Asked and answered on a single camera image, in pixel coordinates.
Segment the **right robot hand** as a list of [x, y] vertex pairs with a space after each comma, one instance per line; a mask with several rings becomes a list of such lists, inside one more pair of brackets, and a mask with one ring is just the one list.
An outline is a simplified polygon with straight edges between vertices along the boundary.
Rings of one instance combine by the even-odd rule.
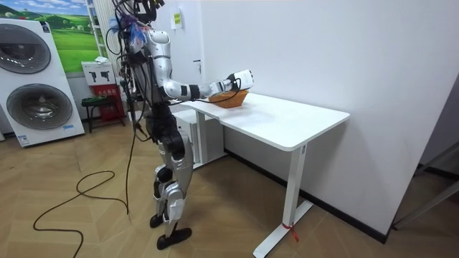
[[231, 82], [231, 91], [247, 90], [254, 85], [254, 78], [251, 70], [232, 73], [227, 79]]

